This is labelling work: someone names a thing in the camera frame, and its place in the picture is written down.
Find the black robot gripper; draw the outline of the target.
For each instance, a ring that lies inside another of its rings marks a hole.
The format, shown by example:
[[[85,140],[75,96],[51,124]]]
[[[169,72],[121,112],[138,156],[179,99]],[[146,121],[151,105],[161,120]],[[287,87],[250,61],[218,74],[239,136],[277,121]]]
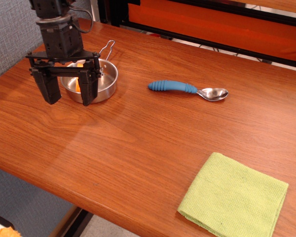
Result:
[[[84,106],[90,105],[98,95],[98,78],[102,75],[99,65],[99,53],[84,50],[82,34],[88,31],[81,29],[75,14],[66,14],[55,18],[38,18],[45,51],[29,52],[30,72],[44,98],[52,105],[60,98],[61,93],[57,77],[74,76],[62,68],[55,67],[68,62],[85,60],[85,68],[78,75],[78,84]]]

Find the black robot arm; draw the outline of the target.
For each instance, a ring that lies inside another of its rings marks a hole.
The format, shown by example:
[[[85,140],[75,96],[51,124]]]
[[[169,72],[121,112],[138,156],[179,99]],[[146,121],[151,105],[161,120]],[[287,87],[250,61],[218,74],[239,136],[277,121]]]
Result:
[[[101,77],[100,54],[84,50],[77,11],[71,0],[32,0],[36,24],[40,28],[44,51],[29,52],[30,72],[48,104],[61,98],[59,77],[77,77],[82,103],[88,106],[98,95]]]

